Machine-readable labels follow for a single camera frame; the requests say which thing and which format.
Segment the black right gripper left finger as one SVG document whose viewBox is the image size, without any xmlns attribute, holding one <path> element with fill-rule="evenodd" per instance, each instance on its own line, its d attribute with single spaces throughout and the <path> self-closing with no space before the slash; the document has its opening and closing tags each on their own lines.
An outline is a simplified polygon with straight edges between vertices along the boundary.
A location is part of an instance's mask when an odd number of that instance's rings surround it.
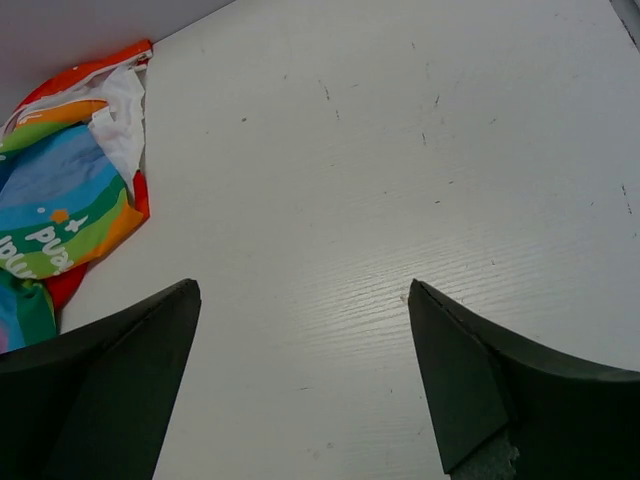
<svg viewBox="0 0 640 480">
<path fill-rule="evenodd" d="M 4 479 L 153 477 L 195 336 L 184 279 L 1 357 Z"/>
</svg>

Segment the rainbow red kids jacket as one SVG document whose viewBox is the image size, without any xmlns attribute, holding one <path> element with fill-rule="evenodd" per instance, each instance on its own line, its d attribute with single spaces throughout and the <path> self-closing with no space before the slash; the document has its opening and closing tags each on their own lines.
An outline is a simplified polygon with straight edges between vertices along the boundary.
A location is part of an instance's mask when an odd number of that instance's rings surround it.
<svg viewBox="0 0 640 480">
<path fill-rule="evenodd" d="M 150 215 L 138 41 L 46 80 L 1 128 L 1 349 L 54 338 L 89 266 Z"/>
</svg>

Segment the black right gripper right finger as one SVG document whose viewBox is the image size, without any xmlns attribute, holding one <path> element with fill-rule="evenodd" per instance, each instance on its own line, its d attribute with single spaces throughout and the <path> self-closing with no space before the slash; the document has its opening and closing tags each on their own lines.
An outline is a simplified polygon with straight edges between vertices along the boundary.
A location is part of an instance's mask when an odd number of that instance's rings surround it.
<svg viewBox="0 0 640 480">
<path fill-rule="evenodd" d="M 408 307 L 448 477 L 638 477 L 637 372 L 532 341 L 419 280 Z"/>
</svg>

